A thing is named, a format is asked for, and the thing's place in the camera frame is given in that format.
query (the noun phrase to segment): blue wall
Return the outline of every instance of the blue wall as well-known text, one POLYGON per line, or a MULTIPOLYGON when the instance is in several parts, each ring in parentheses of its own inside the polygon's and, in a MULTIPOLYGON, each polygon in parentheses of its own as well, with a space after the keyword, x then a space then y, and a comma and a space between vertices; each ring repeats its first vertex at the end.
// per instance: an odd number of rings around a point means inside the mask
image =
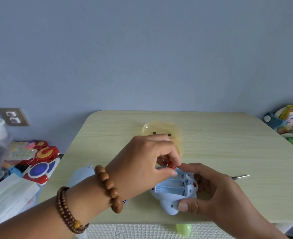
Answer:
POLYGON ((0 0, 0 107, 65 152, 94 111, 293 103, 293 0, 0 0))

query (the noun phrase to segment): electrical outlet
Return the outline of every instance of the electrical outlet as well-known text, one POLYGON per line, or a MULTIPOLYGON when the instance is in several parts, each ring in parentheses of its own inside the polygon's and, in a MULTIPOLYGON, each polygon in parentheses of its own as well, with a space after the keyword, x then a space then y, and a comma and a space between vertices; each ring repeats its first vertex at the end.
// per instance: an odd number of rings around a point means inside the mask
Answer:
POLYGON ((0 116, 8 126, 30 125, 20 108, 0 108, 0 116))

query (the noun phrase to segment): right hand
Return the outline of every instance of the right hand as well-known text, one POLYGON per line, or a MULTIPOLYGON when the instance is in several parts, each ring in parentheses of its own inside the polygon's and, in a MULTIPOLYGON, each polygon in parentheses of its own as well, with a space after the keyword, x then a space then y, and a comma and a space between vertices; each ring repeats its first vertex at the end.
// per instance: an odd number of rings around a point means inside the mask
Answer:
POLYGON ((256 210, 228 175, 201 163, 183 163, 179 169, 194 173, 198 192, 212 196, 210 200, 182 199, 179 211, 200 214, 235 238, 287 238, 256 210))

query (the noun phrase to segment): yellow bead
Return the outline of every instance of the yellow bead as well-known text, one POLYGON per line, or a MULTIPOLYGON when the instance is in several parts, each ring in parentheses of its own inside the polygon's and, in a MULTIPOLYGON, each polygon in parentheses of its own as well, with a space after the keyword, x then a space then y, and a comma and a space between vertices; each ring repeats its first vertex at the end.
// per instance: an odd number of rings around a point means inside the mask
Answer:
POLYGON ((73 227, 74 227, 75 229, 78 229, 80 226, 81 226, 80 221, 76 221, 76 223, 73 225, 73 227))

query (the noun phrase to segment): table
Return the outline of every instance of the table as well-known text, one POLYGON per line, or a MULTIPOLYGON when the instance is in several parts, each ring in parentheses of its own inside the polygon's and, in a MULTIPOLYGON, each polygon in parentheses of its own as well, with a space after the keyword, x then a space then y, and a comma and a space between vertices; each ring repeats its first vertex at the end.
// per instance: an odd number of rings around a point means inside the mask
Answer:
MULTIPOLYGON (((183 131, 182 161, 201 162, 237 176, 237 183, 271 222, 293 222, 293 145, 261 120, 238 112, 99 111, 88 117, 44 187, 40 201, 56 195, 80 167, 106 166, 144 124, 173 122, 183 131)), ((106 210, 93 219, 104 223, 197 223, 190 213, 167 215, 150 192, 127 201, 121 214, 106 210)))

